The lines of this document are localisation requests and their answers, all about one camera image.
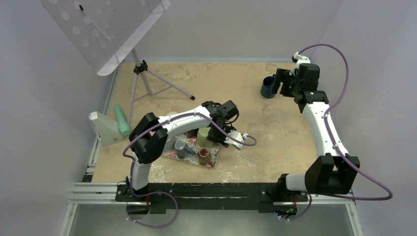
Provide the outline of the dark blue mug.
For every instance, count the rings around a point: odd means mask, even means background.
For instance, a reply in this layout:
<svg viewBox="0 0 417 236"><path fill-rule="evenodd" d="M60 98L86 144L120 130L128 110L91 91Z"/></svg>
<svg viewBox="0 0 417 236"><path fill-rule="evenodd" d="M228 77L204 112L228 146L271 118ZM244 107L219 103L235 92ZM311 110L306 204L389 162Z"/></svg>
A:
<svg viewBox="0 0 417 236"><path fill-rule="evenodd" d="M263 79L260 93L263 98L271 99L275 97L275 94L271 91L271 85L274 82L273 76L268 76Z"/></svg>

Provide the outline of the light green mug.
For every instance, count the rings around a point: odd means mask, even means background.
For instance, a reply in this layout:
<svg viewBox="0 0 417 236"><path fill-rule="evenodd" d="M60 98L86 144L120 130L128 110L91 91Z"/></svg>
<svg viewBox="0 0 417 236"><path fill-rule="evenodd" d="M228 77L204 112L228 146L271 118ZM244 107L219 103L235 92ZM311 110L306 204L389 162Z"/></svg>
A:
<svg viewBox="0 0 417 236"><path fill-rule="evenodd" d="M197 132L197 143L201 148L211 148L213 147L213 142L208 140L210 128L204 127L198 129Z"/></svg>

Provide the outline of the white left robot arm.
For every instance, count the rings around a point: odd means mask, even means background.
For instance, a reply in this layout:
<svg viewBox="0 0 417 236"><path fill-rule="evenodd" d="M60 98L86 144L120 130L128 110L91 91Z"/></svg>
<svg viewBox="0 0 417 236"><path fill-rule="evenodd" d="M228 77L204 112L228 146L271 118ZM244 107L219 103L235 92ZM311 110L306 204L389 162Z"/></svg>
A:
<svg viewBox="0 0 417 236"><path fill-rule="evenodd" d="M231 118L239 114L231 101L223 104L213 101L176 115L159 116L147 113L129 135L127 149L133 152L127 194L134 201L145 198L152 162L157 160L168 139L195 129L209 127L207 140L224 147L234 145L241 149L244 135L231 125Z"/></svg>

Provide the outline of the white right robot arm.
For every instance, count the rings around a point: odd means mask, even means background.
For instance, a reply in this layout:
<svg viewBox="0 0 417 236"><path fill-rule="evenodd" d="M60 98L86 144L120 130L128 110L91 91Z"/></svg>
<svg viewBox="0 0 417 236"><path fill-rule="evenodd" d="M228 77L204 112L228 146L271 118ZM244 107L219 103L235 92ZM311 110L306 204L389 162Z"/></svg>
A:
<svg viewBox="0 0 417 236"><path fill-rule="evenodd" d="M277 69L272 92L292 97L308 121L317 159L304 174L282 174L276 187L277 196L290 199L295 192L320 195L348 194L360 167L358 157L349 155L341 143L330 114L324 91L318 90L320 68L302 63L294 71Z"/></svg>

